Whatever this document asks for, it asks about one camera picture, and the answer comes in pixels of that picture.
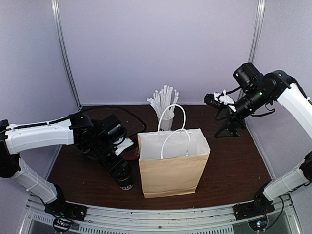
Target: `dark brown tabletop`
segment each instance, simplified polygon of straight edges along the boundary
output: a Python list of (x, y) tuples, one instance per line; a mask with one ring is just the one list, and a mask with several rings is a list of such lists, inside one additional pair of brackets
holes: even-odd
[[(150, 106), (124, 107), (146, 122), (147, 131), (156, 131), (158, 120)], [(240, 137), (214, 139), (214, 132), (221, 124), (213, 120), (216, 109), (205, 105), (185, 105), (184, 108), (186, 128), (201, 128), (211, 148), (194, 194), (144, 199), (138, 161), (130, 161), (134, 186), (129, 191), (123, 191), (98, 161), (79, 155), (73, 145), (63, 146), (49, 181), (63, 189), (68, 201), (112, 208), (199, 208), (252, 200), (254, 193), (270, 181), (270, 176), (249, 132), (240, 130)], [(143, 128), (140, 122), (122, 110), (101, 108), (86, 113), (93, 119), (116, 114), (129, 135)], [(172, 129), (181, 125), (182, 112), (175, 109)]]

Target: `brown paper bag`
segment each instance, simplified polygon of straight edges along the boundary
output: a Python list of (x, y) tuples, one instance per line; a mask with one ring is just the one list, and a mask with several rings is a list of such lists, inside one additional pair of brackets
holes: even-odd
[(195, 192), (210, 153), (200, 129), (140, 133), (138, 142), (145, 198)]

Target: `cup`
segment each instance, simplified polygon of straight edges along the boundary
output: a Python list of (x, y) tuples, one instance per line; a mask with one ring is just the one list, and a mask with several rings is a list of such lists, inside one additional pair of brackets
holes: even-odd
[(162, 118), (162, 121), (160, 123), (160, 130), (161, 131), (168, 131), (171, 130), (172, 126), (172, 120), (174, 119), (175, 114), (173, 113), (172, 117), (169, 119)]

